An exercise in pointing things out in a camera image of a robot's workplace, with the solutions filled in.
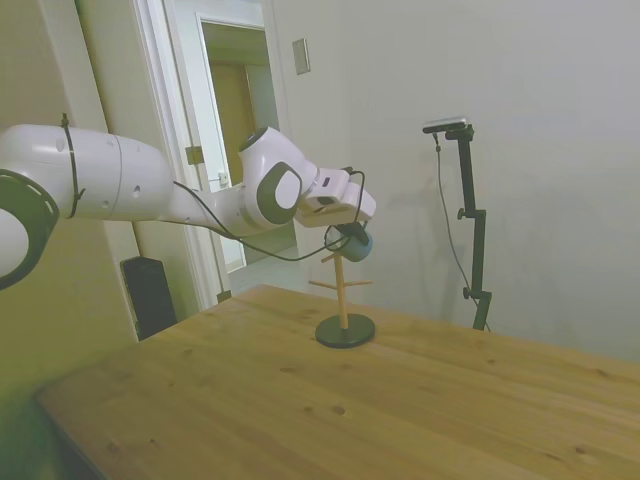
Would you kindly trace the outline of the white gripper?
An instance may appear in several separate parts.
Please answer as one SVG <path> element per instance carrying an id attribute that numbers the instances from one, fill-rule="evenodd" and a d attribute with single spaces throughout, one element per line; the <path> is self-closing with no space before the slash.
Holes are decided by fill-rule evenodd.
<path id="1" fill-rule="evenodd" d="M 346 170 L 318 170 L 313 188 L 313 218 L 316 220 L 371 220 L 376 201 L 357 182 L 357 175 Z M 369 244 L 371 237 L 358 222 L 336 225 L 342 236 L 357 236 L 361 244 Z"/>

